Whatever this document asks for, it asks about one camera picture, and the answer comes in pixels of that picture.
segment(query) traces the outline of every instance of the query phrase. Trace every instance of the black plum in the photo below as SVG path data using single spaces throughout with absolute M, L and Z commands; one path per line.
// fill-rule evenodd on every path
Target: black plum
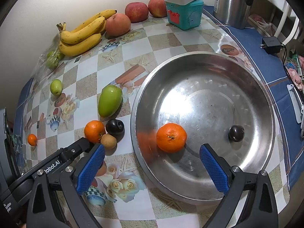
M 228 137 L 234 142 L 240 142 L 244 139 L 245 131 L 240 125 L 232 125 L 228 132 Z
M 108 120 L 105 129 L 110 135 L 120 135 L 125 131 L 124 123 L 118 119 Z

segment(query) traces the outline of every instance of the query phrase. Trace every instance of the checkered tablecloth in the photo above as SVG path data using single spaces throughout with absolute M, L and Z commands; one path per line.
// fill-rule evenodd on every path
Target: checkered tablecloth
M 231 57 L 260 80 L 239 46 L 205 15 L 202 15 L 198 27 L 187 31 L 169 24 L 167 18 L 149 17 L 144 22 L 132 24 L 132 30 L 119 38 L 106 39 L 103 35 L 102 42 L 95 48 L 62 61 L 50 76 L 33 81 L 24 109 L 23 140 L 26 141 L 27 135 L 33 133 L 37 135 L 38 145 L 24 146 L 27 167 L 35 166 L 58 148 L 67 147 L 83 137 L 84 127 L 89 121 L 99 119 L 106 122 L 97 111 L 101 90 L 133 66 L 144 67 L 145 74 L 148 74 L 163 61 L 185 52 L 209 51 L 225 55 L 221 50 L 222 45 L 233 46 L 237 54 Z M 50 93 L 50 84 L 54 79 L 60 79 L 63 83 L 64 96 L 60 100 Z M 92 205 L 87 200 L 86 203 L 104 228 L 202 227 L 216 206 L 193 206 L 168 197 L 147 179 L 138 165 L 130 137 L 131 109 L 139 88 L 135 83 L 122 84 L 123 104 L 112 117 L 123 121 L 125 135 L 118 142 L 117 149 L 105 157 L 106 173 L 95 178 L 98 187 L 102 185 L 98 183 L 104 183 L 105 188 L 99 190 L 106 196 L 106 202 L 103 206 Z M 280 212 L 288 203 L 289 194 L 277 117 L 275 121 L 275 145 L 266 171 Z M 126 177 L 123 178 L 126 175 L 132 179 L 132 183 L 136 183 L 133 194 L 117 191 L 125 188 L 123 184 L 114 185 L 119 177 L 128 181 Z M 62 196 L 60 200 L 68 213 Z M 230 225 L 235 224 L 244 202 L 245 197 L 241 199 Z

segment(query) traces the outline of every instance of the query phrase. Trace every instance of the stainless steel kettle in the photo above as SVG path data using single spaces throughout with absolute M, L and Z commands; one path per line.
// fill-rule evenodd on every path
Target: stainless steel kettle
M 213 15 L 221 22 L 244 29 L 253 0 L 215 0 Z

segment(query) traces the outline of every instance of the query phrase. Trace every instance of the stainless steel bowl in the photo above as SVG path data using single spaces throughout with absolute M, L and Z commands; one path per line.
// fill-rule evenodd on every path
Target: stainless steel bowl
M 156 145 L 165 123 L 180 124 L 188 138 L 183 150 L 167 154 Z M 228 130 L 242 125 L 245 137 L 231 142 Z M 156 67 L 141 85 L 132 109 L 131 138 L 148 178 L 167 195 L 195 205 L 222 198 L 199 159 L 209 143 L 243 171 L 258 173 L 271 156 L 275 122 L 270 99 L 255 76 L 216 53 L 191 52 Z

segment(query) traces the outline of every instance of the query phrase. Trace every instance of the blue textured pad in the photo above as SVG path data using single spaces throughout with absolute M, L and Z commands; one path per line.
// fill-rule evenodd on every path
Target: blue textured pad
M 211 177 L 216 189 L 226 195 L 229 190 L 227 175 L 204 145 L 202 145 L 200 148 L 199 157 L 209 176 Z
M 79 195 L 84 191 L 87 191 L 99 170 L 103 160 L 105 159 L 105 148 L 102 144 L 97 148 L 88 163 L 85 165 L 83 170 L 78 176 L 78 182 L 76 190 Z

